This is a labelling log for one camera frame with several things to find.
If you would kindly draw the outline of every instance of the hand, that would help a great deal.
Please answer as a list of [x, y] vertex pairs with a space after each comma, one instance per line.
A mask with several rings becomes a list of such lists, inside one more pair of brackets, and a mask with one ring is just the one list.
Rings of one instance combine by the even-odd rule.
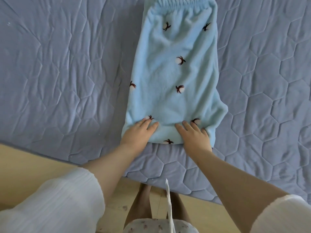
[[134, 126], [130, 127], [123, 135], [120, 146], [126, 146], [130, 149], [130, 152], [133, 152], [138, 156], [146, 147], [147, 142], [149, 141], [152, 134], [157, 129], [159, 122], [154, 123], [149, 128], [151, 119], [143, 119], [137, 122]]
[[212, 147], [208, 134], [204, 128], [201, 130], [194, 122], [183, 121], [183, 126], [175, 124], [175, 127], [184, 140], [184, 149], [190, 157], [202, 153], [212, 152]]

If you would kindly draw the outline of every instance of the finger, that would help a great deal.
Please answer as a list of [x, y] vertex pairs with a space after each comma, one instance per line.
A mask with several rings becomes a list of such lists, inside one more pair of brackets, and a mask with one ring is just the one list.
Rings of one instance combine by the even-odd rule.
[[148, 128], [149, 124], [151, 123], [151, 119], [147, 119], [142, 125], [141, 128], [146, 129]]
[[137, 123], [135, 123], [135, 126], [140, 127], [145, 121], [146, 121], [146, 119], [143, 118], [141, 121], [138, 121]]
[[185, 129], [186, 129], [187, 131], [193, 130], [193, 128], [190, 126], [190, 124], [187, 123], [186, 121], [183, 121], [183, 126], [185, 127]]
[[193, 121], [190, 122], [190, 125], [191, 125], [191, 127], [192, 127], [194, 130], [196, 130], [197, 132], [200, 131], [200, 129], [197, 127], [197, 125], [196, 125]]
[[159, 122], [156, 122], [147, 129], [151, 135], [156, 131], [158, 125], [159, 125]]
[[201, 129], [201, 132], [202, 132], [204, 135], [208, 136], [208, 133], [206, 132], [206, 130], [205, 130], [204, 128]]
[[184, 129], [184, 127], [183, 127], [182, 125], [178, 124], [178, 123], [175, 124], [175, 127], [176, 127], [178, 133], [179, 133], [181, 136], [183, 136], [184, 133], [186, 132], [186, 130]]

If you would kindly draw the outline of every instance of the mattress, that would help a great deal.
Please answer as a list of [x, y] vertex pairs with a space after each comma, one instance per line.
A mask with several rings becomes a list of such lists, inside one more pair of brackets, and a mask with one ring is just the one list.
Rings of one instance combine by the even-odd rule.
[[[311, 0], [216, 0], [214, 153], [311, 203]], [[0, 140], [83, 164], [119, 144], [144, 0], [0, 0]], [[220, 203], [182, 145], [124, 176]]]

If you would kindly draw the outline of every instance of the white ribbed sleeve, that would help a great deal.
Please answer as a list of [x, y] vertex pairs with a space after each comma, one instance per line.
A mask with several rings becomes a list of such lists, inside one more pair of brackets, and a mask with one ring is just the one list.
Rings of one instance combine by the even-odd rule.
[[250, 233], [311, 232], [311, 206], [300, 196], [276, 199], [255, 220]]
[[104, 210], [97, 179], [78, 167], [46, 181], [15, 208], [0, 212], [0, 232], [94, 233]]

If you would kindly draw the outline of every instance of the leg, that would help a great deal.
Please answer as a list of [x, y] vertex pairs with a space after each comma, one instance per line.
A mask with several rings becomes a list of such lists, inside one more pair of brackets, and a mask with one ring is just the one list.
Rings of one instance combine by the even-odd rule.
[[140, 184], [139, 191], [131, 206], [130, 211], [128, 212], [124, 227], [126, 227], [128, 223], [135, 219], [152, 218], [149, 200], [150, 190], [150, 185]]
[[179, 194], [174, 192], [169, 192], [169, 194], [171, 196], [173, 219], [184, 220], [185, 222], [191, 223], [187, 210], [182, 203]]

